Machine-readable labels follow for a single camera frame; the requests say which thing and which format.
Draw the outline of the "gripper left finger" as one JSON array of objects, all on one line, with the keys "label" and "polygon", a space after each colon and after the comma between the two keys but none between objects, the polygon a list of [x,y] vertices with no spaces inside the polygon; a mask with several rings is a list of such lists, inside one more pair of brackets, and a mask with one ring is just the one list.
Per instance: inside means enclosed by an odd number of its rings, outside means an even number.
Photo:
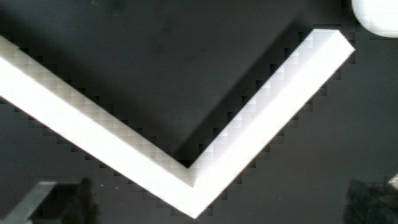
[{"label": "gripper left finger", "polygon": [[0,224],[33,224],[31,216],[40,208],[54,190],[56,182],[40,182],[33,187],[10,215],[0,219]]}]

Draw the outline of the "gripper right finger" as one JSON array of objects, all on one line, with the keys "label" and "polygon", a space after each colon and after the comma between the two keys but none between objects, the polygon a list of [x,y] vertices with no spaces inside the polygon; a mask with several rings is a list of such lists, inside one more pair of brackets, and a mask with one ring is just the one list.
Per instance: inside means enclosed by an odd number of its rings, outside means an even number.
[{"label": "gripper right finger", "polygon": [[398,224],[398,183],[351,180],[347,224]]}]

